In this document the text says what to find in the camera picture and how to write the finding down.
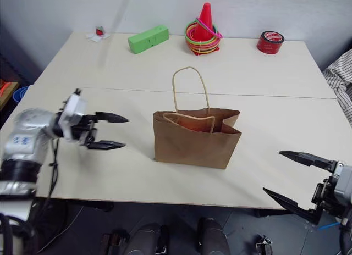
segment small red object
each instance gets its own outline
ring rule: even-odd
[[[257,48],[259,51],[268,54],[275,54],[279,51],[285,38],[275,31],[265,31],[261,34]]]
[[[199,16],[199,19],[212,31],[213,29],[213,22],[211,19],[211,6],[210,3],[206,2],[204,3],[202,12]],[[204,29],[199,23],[196,26],[196,29],[194,30],[193,34],[193,39],[195,41],[200,41],[200,42],[205,42],[210,40],[213,37],[213,35]]]
[[[0,89],[0,97],[2,97],[2,95],[3,95],[4,92],[5,92],[5,89],[6,89],[9,85],[11,85],[10,82],[5,82],[5,83],[1,86],[1,89]]]
[[[97,27],[95,33],[96,33],[96,35],[98,35],[98,36],[103,36],[105,32],[104,32],[103,27]]]

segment green box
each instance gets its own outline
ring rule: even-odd
[[[169,30],[164,25],[142,32],[128,38],[130,49],[134,53],[143,52],[169,39]]]

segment white table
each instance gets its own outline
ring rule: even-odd
[[[55,112],[72,91],[64,86],[54,91],[39,84],[31,87],[1,129],[1,149],[16,114],[31,107]],[[311,208],[316,184],[329,173],[295,163],[278,152],[310,152],[352,162],[352,129],[335,99],[210,95],[212,107],[241,111],[235,127],[243,135],[227,169],[218,170],[153,160],[152,113],[173,109],[171,93],[84,88],[82,96],[87,100],[87,113],[107,111],[130,120],[97,124],[98,140],[116,140],[127,146],[88,151],[62,141],[54,198],[279,208],[263,192],[266,187]],[[201,94],[178,94],[178,101],[181,109],[205,105]],[[38,180],[38,196],[48,194],[51,168],[47,164],[51,160],[48,153]]]
[[[270,55],[256,48],[257,39],[225,38],[220,51],[195,56],[184,36],[171,36],[133,54],[129,36],[113,34],[95,43],[84,33],[73,32],[35,84],[170,92],[173,73],[194,66],[209,93],[335,98],[304,42],[285,41],[278,54]],[[191,70],[178,75],[177,90],[203,91]]]

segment red tape roll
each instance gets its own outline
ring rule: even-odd
[[[275,31],[265,31],[259,38],[257,48],[259,51],[268,54],[275,54],[279,51],[285,38]]]

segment striped cloth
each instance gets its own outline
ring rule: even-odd
[[[352,126],[352,49],[325,69],[323,75]]]

